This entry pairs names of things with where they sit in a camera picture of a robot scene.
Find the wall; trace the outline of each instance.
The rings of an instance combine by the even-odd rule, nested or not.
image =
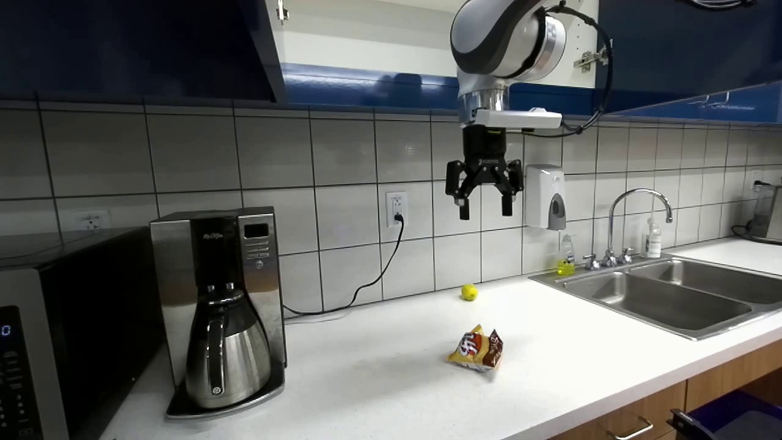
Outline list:
[[[568,170],[576,256],[603,254],[612,200],[656,186],[674,206],[668,244],[717,240],[746,217],[756,178],[782,183],[780,126],[603,123],[582,136],[510,134],[508,157]],[[0,111],[0,235],[147,225],[173,211],[273,206],[287,302],[342,306],[394,249],[387,192],[411,199],[404,247],[362,302],[461,280],[544,272],[557,232],[498,214],[480,188],[456,219],[443,192],[459,130],[441,114],[202,111],[145,104],[4,102]],[[619,236],[640,249],[652,199],[621,206]]]

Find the yellow ball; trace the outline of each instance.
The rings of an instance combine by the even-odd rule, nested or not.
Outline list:
[[[461,300],[474,300],[480,289],[474,283],[461,283]]]

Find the black coffee maker base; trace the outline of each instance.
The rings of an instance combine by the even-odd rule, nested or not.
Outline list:
[[[185,383],[180,383],[180,387],[175,387],[175,393],[173,393],[173,399],[168,404],[167,417],[212,417],[212,415],[236,414],[236,411],[257,405],[257,404],[261,404],[267,399],[273,399],[276,393],[284,392],[284,383],[287,383],[287,370],[276,364],[271,370],[271,376],[268,376],[265,388],[258,388],[257,393],[252,393],[245,400],[236,400],[236,404],[223,405],[223,408],[200,408],[185,393]]]

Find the coffee maker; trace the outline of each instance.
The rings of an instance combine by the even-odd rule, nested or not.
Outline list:
[[[284,387],[287,332],[271,208],[152,223],[175,383],[172,417],[258,404]]]

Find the stainless steel sink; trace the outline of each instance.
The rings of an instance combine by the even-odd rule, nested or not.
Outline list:
[[[782,307],[780,279],[681,260],[539,280],[693,340]]]
[[[759,307],[782,306],[782,280],[698,262],[670,260],[665,263],[627,269],[627,274],[660,279],[668,283],[718,293],[726,298],[756,302]]]

